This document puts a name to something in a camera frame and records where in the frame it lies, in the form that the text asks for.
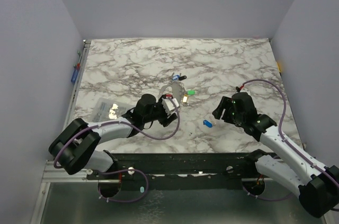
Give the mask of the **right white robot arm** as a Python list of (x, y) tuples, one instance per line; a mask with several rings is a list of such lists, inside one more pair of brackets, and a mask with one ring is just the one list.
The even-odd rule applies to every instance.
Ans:
[(246, 92), (222, 97), (212, 115), (240, 127), (256, 141), (270, 148), (283, 162), (262, 153), (243, 164), (244, 173), (259, 173), (281, 184), (295, 195), (302, 207), (320, 218), (338, 205), (338, 167), (328, 167), (310, 156), (282, 132), (266, 114), (259, 114)]

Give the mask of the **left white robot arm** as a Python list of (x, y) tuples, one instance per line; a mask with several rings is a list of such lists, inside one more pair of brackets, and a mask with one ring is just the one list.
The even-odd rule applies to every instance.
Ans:
[(173, 95), (165, 94), (156, 99), (144, 94), (135, 107), (116, 119), (87, 123), (77, 118), (49, 146), (48, 151), (54, 157), (53, 166), (64, 169), (69, 175), (91, 169), (104, 178), (113, 178), (117, 159), (107, 150), (98, 151), (97, 146), (113, 139), (143, 134), (147, 123), (158, 121), (167, 127), (173, 121), (180, 122), (179, 106)]

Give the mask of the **steel key organizer plate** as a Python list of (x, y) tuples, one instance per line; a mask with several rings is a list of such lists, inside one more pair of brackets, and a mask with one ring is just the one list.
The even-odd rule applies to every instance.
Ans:
[(164, 94), (172, 94), (178, 102), (182, 102), (183, 96), (186, 94), (184, 85), (177, 81), (172, 81), (167, 85), (164, 85), (159, 90), (158, 98)]

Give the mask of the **yellow tag key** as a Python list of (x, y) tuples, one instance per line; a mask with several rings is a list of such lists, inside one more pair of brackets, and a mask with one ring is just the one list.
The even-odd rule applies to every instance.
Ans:
[(187, 106), (188, 105), (188, 96), (187, 95), (183, 96), (182, 103), (183, 103), (183, 106)]

